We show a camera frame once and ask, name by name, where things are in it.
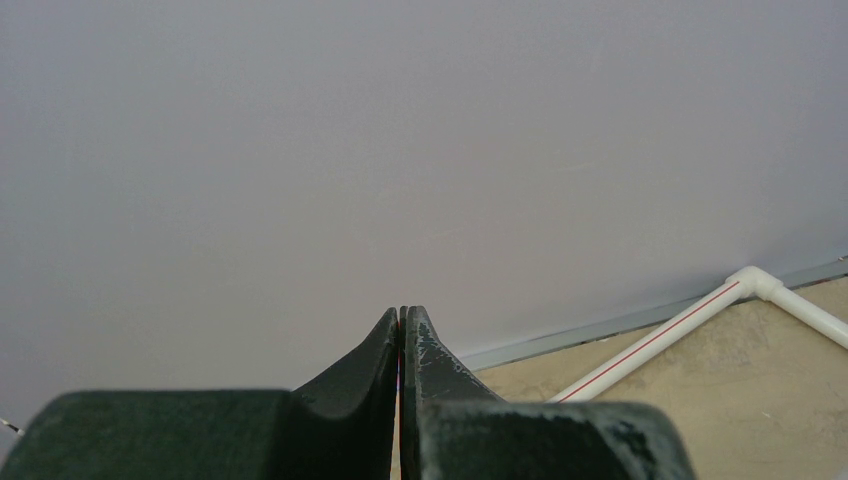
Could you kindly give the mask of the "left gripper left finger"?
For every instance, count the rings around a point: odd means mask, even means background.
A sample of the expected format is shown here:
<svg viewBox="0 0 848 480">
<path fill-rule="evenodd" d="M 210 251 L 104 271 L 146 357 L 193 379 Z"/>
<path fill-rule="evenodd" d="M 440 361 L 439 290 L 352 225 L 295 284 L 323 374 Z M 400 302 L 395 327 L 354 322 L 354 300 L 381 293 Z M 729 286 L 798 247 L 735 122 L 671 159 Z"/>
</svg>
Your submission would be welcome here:
<svg viewBox="0 0 848 480">
<path fill-rule="evenodd" d="M 294 390 L 78 391 L 52 400 L 5 479 L 386 479 L 398 320 Z"/>
</svg>

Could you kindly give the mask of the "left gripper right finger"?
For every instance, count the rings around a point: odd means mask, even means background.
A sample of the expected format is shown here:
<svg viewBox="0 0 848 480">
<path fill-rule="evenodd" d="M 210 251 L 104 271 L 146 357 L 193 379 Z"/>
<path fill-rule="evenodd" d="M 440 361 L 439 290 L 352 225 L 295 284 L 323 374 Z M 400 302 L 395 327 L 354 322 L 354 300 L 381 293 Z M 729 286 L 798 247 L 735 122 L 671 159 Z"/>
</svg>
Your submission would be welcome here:
<svg viewBox="0 0 848 480">
<path fill-rule="evenodd" d="M 399 451 L 404 479 L 693 479 L 659 409 L 633 402 L 510 403 L 402 307 Z"/>
</svg>

